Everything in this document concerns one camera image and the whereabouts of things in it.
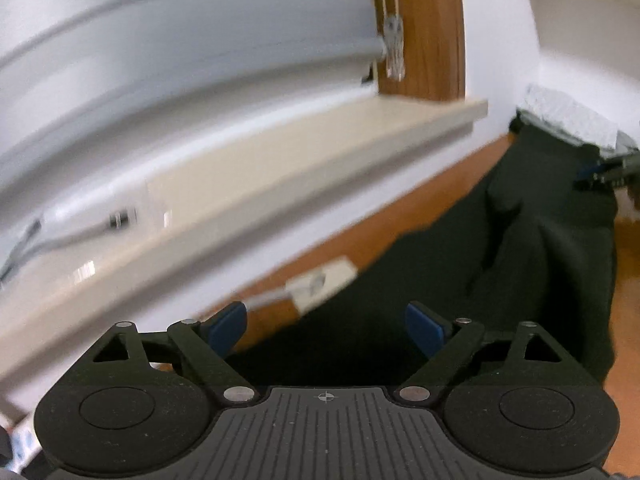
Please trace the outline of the grey folded cloth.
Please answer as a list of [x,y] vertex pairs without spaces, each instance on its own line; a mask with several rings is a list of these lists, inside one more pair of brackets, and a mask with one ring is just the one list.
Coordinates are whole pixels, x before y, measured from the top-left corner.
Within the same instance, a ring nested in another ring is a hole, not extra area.
[[[573,146],[587,145],[586,141],[578,139],[576,138],[576,136],[571,136],[570,134],[562,131],[553,130],[551,135]],[[602,148],[602,146],[600,146],[599,148],[600,157],[603,159],[611,159],[617,156],[628,155],[638,151],[639,147],[637,142],[631,136],[628,136],[628,134],[623,133],[623,131],[619,131],[617,133],[616,144],[614,148]]]

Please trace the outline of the grey roller shutter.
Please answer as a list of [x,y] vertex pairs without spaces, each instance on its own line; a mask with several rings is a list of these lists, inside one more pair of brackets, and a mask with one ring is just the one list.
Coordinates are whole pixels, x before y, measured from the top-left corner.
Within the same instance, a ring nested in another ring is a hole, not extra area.
[[163,102],[383,50],[373,0],[1,0],[2,188]]

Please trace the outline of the white wall socket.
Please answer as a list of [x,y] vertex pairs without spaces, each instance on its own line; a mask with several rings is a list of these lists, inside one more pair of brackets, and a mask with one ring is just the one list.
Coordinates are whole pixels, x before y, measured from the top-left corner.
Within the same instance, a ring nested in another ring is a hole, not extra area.
[[294,276],[285,283],[285,290],[298,314],[304,316],[348,286],[357,274],[357,267],[341,256]]

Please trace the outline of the black garment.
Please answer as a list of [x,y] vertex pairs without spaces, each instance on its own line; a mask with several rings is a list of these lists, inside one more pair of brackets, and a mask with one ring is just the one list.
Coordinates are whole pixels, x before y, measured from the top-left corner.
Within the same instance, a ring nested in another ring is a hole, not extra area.
[[579,191],[599,150],[533,126],[429,228],[399,237],[336,296],[230,365],[254,387],[394,388],[426,361],[405,315],[419,301],[443,318],[506,333],[540,324],[597,380],[614,362],[611,191]]

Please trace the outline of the beige window sill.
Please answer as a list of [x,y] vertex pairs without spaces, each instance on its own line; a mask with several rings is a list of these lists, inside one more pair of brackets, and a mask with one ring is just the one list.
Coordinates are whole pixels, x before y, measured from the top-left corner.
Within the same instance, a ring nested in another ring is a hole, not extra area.
[[133,226],[43,254],[9,282],[1,295],[2,374],[281,212],[487,112],[484,100],[370,96],[163,172],[142,186]]

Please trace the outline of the wooden window frame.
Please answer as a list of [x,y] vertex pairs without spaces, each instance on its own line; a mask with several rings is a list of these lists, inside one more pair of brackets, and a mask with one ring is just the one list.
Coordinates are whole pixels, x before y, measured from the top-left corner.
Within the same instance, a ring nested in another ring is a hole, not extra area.
[[374,0],[378,29],[402,21],[402,50],[376,66],[378,91],[433,102],[465,97],[462,0]]

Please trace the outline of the white patterned folded cloth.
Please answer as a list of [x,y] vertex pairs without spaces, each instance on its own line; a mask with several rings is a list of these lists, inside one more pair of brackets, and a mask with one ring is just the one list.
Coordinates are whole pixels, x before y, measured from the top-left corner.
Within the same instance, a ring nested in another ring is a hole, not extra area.
[[614,122],[562,91],[531,84],[518,111],[536,124],[564,136],[604,150],[616,149],[618,127]]

